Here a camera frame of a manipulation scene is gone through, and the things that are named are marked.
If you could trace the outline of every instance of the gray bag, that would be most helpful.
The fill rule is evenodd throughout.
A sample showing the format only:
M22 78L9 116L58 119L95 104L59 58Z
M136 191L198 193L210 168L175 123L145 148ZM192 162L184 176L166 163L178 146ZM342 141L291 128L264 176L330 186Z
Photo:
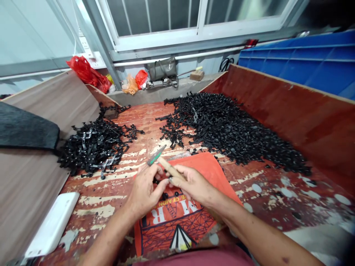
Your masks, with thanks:
M149 63L148 71L151 81L157 81L165 77L175 77L178 74L175 57Z

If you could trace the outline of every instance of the finger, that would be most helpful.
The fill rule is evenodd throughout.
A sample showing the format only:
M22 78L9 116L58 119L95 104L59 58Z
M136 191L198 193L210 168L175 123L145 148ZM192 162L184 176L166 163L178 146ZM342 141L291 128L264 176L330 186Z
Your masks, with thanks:
M182 193L186 196L187 200L192 200L192 197L189 193L187 193L185 190L181 189Z
M186 180L183 180L182 178L179 177L169 177L169 182L170 184L173 184L174 186L182 189L185 189L186 186L188 185Z
M154 201L158 201L161 195L163 194L166 186L169 184L169 179L163 179L160 181L159 185L155 188L152 192L151 196L153 197Z
M142 166L140 166L139 168L138 168L138 172L137 172L137 174L139 174L140 172L142 172L145 168L147 168L148 167L148 165L147 164L143 164Z
M178 170L180 173L182 173L184 176L187 177L189 173L194 171L193 168L187 167L187 166L182 166L181 164L174 165L174 168Z
M157 166L158 166L158 174L163 175L164 174L163 168L158 164Z
M159 165L157 164L152 164L150 167L146 169L146 177L148 181L153 181L153 178L155 177L155 174L158 172Z
M162 176L158 173L155 174L155 179L157 180L161 180L162 179Z

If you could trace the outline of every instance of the hand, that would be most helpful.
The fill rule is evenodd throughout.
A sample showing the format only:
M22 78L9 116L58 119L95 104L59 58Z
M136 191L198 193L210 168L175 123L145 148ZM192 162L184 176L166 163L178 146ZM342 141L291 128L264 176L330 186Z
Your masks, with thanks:
M127 205L130 210L135 212L137 219L147 214L159 201L169 179L163 179L154 189L153 178L160 180L163 170L157 164L148 166L147 164L138 169L138 174L133 183L131 194L128 197Z
M181 188L188 200L191 198L199 201L203 205L208 205L212 202L214 195L218 190L212 186L205 177L196 169L182 165L175 165L174 168L186 177L186 180L181 180L177 177L170 177L170 184Z

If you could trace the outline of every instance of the orange printed fabric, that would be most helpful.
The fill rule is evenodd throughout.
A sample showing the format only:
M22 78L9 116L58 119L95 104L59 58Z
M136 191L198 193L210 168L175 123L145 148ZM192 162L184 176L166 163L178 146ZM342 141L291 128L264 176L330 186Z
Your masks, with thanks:
M200 153L169 163L197 169L219 191L242 205L212 154ZM180 189L167 187L164 192L168 199L161 198L134 226L137 256L159 249L187 250L217 224L203 205L187 200Z

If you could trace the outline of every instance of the window frame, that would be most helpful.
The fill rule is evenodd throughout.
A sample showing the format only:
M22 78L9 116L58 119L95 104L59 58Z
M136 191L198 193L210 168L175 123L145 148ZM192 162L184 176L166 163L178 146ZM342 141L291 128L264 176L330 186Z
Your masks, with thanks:
M129 36L118 35L107 0L95 1L115 51L122 52L280 30L299 0L288 0L279 16L208 25L205 25L208 0L200 0L196 27Z

